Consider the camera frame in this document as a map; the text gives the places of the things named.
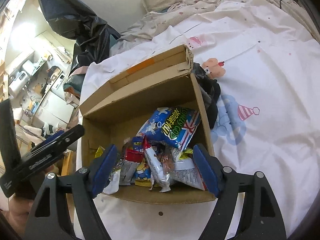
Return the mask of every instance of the kitchen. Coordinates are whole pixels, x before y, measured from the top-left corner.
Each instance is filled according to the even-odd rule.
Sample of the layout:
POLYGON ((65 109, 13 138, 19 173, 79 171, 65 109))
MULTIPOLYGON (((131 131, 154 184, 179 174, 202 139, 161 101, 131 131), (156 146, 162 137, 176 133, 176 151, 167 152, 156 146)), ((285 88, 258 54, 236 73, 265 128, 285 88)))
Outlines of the kitchen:
POLYGON ((24 155, 33 145, 23 127, 46 138, 76 125, 79 100, 66 98, 63 91, 75 41, 52 31, 38 0, 25 0, 14 17, 6 16, 13 25, 4 46, 7 80, 2 87, 12 104, 18 147, 24 155))

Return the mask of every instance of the red candy wrapper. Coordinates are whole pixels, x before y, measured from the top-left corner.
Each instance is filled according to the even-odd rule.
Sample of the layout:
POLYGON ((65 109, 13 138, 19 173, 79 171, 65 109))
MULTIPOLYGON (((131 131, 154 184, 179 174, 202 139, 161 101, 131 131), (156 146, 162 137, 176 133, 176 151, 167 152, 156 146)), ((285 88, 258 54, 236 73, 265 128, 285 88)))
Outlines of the red candy wrapper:
POLYGON ((131 184, 131 179, 143 158, 144 155, 141 152, 126 149, 124 161, 121 166, 120 185, 131 184))

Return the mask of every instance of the yellow snack package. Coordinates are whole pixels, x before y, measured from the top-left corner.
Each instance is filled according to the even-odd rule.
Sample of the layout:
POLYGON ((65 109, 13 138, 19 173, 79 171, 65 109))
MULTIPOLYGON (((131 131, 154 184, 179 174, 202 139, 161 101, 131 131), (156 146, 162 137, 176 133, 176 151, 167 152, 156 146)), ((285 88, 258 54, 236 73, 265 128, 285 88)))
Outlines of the yellow snack package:
POLYGON ((143 158, 142 162, 137 167, 134 176, 136 178, 134 182, 135 185, 151 187, 151 170, 145 158, 143 158))
POLYGON ((103 147, 99 146, 98 150, 96 151, 96 154, 94 155, 94 158, 100 157, 103 154, 104 150, 105 149, 103 147))
POLYGON ((193 149, 187 148, 183 152, 180 152, 178 155, 178 160, 189 158, 189 154, 193 154, 193 149))

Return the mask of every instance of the cartoon bear print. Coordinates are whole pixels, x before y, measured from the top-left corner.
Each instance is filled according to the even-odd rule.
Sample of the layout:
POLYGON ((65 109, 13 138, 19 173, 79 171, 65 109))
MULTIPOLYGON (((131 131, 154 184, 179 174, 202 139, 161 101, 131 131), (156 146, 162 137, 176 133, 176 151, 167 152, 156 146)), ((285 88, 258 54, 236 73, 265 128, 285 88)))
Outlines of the cartoon bear print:
POLYGON ((215 143, 219 136, 225 136, 229 144, 238 145, 247 130, 244 121, 250 116, 259 115, 260 109, 239 105, 231 95, 221 95, 217 106, 218 117, 211 133, 212 142, 215 143))
POLYGON ((202 64, 202 68, 211 79, 220 78, 226 73, 223 66, 224 61, 218 62, 216 58, 209 58, 202 64))

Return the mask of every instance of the person's hand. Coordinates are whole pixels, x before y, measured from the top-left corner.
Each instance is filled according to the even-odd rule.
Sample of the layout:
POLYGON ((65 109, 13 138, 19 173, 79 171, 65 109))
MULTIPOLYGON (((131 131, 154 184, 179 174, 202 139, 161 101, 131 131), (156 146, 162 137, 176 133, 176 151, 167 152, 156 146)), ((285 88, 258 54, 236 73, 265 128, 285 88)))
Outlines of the person's hand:
POLYGON ((13 196, 9 201, 9 211, 2 211, 8 223, 20 236, 23 236, 26 229, 32 204, 33 200, 13 196))

